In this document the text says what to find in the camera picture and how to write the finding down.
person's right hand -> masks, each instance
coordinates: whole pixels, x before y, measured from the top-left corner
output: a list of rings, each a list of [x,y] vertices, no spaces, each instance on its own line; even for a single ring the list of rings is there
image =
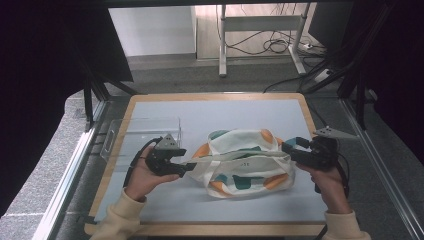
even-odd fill
[[[342,178],[336,168],[324,172],[299,163],[296,163],[296,166],[311,174],[311,180],[321,190],[321,197],[328,207],[328,213],[352,213],[352,209],[344,193]]]

transparent plastic holder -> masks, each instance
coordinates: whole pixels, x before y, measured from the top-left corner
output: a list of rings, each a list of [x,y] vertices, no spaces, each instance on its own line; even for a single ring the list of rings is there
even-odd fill
[[[117,158],[118,161],[132,159],[147,142],[167,134],[171,134],[178,147],[181,147],[181,125],[178,117],[113,120],[100,156],[106,161],[111,158]]]

hand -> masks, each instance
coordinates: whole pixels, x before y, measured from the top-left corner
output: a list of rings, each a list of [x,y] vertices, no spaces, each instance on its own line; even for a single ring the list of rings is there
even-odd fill
[[[157,176],[146,165],[146,157],[153,147],[147,147],[142,153],[134,167],[125,193],[131,199],[144,202],[146,195],[150,193],[157,185],[165,182],[172,182],[179,178],[178,174]]]
[[[321,190],[321,197],[328,207],[328,213],[352,213],[352,209],[344,193],[342,178],[336,168],[324,172],[299,163],[296,163],[296,166],[311,174],[311,180]]]

white bag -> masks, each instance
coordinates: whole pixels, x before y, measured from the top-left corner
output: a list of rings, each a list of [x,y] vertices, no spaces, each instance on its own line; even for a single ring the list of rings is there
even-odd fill
[[[295,171],[282,140],[269,130],[220,130],[209,134],[187,163],[187,174],[202,182],[213,197],[266,194],[293,186]]]

cream jacket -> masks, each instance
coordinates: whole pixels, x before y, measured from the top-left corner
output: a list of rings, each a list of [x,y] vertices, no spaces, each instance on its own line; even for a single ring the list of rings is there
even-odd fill
[[[139,203],[129,198],[124,191],[120,199],[108,207],[106,218],[99,224],[91,240],[126,240],[141,227],[140,212],[145,203]],[[359,229],[355,213],[328,214],[325,213],[327,233],[323,240],[370,240],[366,232]]]

